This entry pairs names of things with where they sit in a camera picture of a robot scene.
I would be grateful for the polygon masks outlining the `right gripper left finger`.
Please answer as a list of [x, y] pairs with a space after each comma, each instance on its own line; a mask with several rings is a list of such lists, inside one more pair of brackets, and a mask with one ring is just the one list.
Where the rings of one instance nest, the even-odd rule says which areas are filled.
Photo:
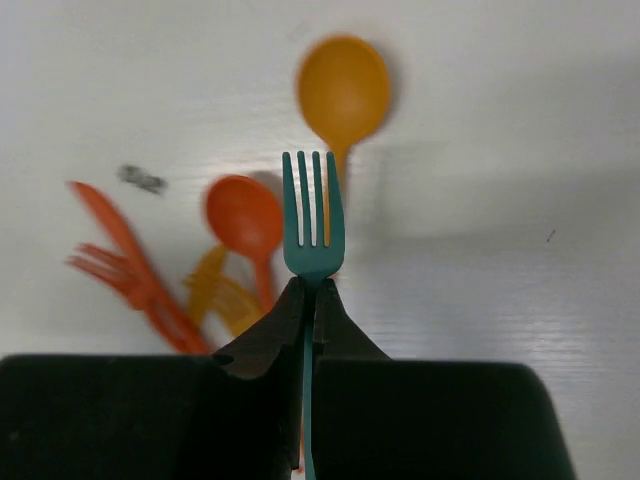
[[300, 459], [302, 317], [272, 310], [209, 355], [12, 355], [5, 479], [287, 479]]

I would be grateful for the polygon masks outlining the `teal plastic fork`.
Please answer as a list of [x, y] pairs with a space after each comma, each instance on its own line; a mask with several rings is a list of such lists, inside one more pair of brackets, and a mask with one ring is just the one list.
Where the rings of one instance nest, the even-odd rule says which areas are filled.
[[282, 154], [285, 264], [304, 280], [303, 309], [304, 353], [302, 382], [304, 475], [316, 477], [312, 458], [312, 374], [315, 301], [322, 281], [337, 273], [345, 255], [344, 210], [334, 154], [329, 152], [327, 180], [322, 180], [320, 154], [312, 154], [316, 226], [311, 226], [310, 195], [305, 154], [297, 153], [301, 187], [301, 205], [296, 205], [296, 188], [291, 155]]

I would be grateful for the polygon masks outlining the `orange plastic fork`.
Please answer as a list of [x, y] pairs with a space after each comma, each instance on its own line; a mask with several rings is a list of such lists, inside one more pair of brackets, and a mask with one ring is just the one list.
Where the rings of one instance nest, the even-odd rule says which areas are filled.
[[149, 296], [128, 258], [89, 243], [81, 243], [66, 264], [112, 287], [129, 307], [143, 311]]

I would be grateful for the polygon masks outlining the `yellow plastic spoon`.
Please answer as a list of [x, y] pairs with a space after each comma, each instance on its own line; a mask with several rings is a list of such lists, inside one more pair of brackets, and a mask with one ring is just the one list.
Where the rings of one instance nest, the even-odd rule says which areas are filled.
[[392, 82], [385, 60], [358, 36], [326, 36], [298, 67], [296, 100], [307, 126], [334, 155], [347, 205], [350, 151], [382, 127], [391, 109]]

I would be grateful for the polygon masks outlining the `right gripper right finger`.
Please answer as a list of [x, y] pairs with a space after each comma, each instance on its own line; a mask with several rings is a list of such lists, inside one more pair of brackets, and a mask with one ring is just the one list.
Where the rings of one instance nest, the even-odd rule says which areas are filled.
[[311, 458], [319, 479], [572, 479], [541, 379], [504, 362], [394, 360], [337, 287], [316, 300]]

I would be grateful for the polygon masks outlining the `orange plastic spoon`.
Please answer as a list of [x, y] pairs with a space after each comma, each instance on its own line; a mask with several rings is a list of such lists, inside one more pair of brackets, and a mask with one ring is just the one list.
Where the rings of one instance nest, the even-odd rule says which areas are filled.
[[275, 302], [271, 260], [283, 238], [283, 214], [274, 194], [257, 180], [227, 175], [204, 196], [206, 220], [217, 239], [253, 265], [262, 310]]

